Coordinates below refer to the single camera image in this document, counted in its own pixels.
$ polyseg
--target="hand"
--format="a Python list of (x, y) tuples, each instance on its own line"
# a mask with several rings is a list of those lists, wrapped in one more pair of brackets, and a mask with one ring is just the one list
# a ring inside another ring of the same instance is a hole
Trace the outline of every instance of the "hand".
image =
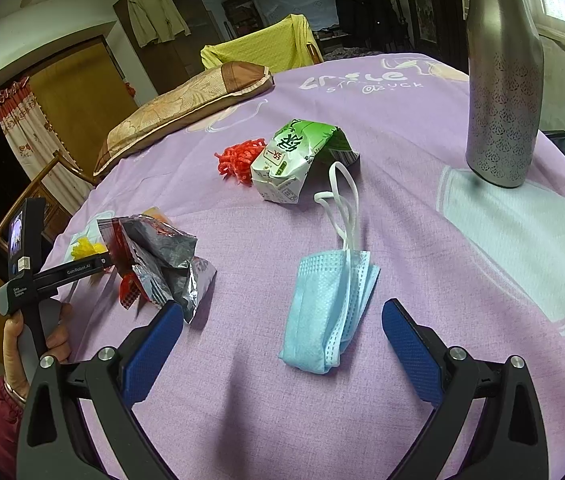
[[(53, 355), (58, 361), (66, 362), (71, 348), (69, 347), (69, 331), (67, 326), (62, 323), (71, 313), (71, 305), (64, 303), (60, 309), (60, 323), (47, 338), (47, 348), (45, 355)], [(24, 399), (29, 393), (29, 381), (24, 374), (20, 352), (18, 351), (18, 336), (24, 328), (22, 312), (18, 311), (6, 320), (5, 331), (3, 334), (3, 361), (5, 365), (5, 381), (12, 389)]]

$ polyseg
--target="beige jacket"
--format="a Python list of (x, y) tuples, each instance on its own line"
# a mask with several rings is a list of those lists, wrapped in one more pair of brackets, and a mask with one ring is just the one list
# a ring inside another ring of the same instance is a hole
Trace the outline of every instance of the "beige jacket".
[(173, 0), (127, 0), (127, 6), (139, 46), (170, 41), (182, 31), (185, 36), (192, 33)]

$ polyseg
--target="bed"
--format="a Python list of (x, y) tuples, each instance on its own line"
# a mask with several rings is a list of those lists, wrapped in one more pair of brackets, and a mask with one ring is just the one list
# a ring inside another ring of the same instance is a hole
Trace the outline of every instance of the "bed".
[[(417, 323), (473, 357), (529, 364), (543, 410), (552, 479), (565, 474), (565, 158), (542, 134), (527, 182), (480, 181), (464, 153), (467, 75), (420, 54), (325, 62), (277, 74), (275, 89), (193, 124), (122, 160), (94, 189), (70, 236), (105, 210), (159, 207), (197, 235), (218, 269), (147, 400), (133, 411), (182, 480), (385, 479), (416, 438), (431, 405), (416, 396), (380, 323), (398, 298)], [(338, 247), (313, 193), (297, 205), (265, 202), (223, 180), (214, 152), (270, 139), (293, 118), (340, 126), (361, 154), (362, 247), (381, 268), (367, 312), (339, 368), (324, 376), (277, 354), (303, 256)], [(156, 308), (125, 310), (119, 278), (82, 280), (72, 295), (72, 359), (118, 346)], [(69, 286), (60, 291), (60, 298)], [(477, 423), (472, 411), (444, 470), (457, 470)], [(122, 472), (90, 405), (85, 413), (108, 472)]]

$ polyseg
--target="yellow yarn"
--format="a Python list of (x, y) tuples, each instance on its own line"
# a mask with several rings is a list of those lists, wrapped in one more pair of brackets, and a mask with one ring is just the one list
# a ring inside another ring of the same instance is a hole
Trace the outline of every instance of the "yellow yarn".
[(107, 252), (107, 248), (100, 242), (95, 244), (89, 241), (89, 238), (83, 237), (79, 238), (76, 245), (73, 246), (71, 250), (71, 256), (74, 260), (79, 260), (80, 258), (85, 258), (86, 256), (92, 256), (93, 254), (100, 254)]

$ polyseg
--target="yellow towel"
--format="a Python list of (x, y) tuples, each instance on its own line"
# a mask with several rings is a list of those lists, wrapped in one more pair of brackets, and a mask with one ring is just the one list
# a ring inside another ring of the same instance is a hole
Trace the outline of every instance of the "yellow towel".
[(322, 61), (307, 19), (302, 14), (290, 14), (271, 27), (252, 32), (237, 40), (206, 45), (200, 51), (200, 56), (205, 68), (228, 61), (248, 61), (268, 66), (275, 74), (313, 65), (307, 43), (313, 44)]

